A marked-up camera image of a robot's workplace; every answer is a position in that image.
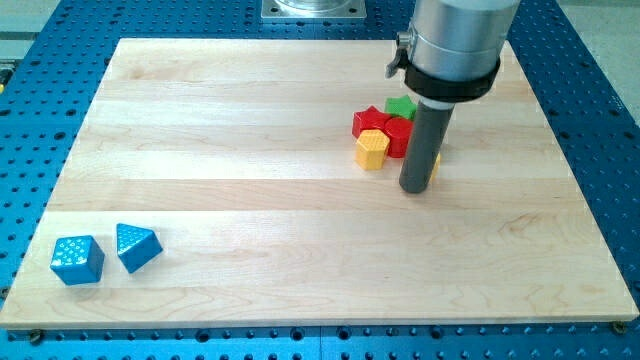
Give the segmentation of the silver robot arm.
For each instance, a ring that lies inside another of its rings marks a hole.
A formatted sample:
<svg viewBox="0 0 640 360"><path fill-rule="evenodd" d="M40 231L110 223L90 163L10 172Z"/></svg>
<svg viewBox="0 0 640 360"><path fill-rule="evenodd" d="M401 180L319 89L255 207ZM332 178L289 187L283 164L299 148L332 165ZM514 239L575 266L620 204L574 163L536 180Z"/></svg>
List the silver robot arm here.
<svg viewBox="0 0 640 360"><path fill-rule="evenodd" d="M417 0L398 34L400 59L434 79L491 83L519 0Z"/></svg>

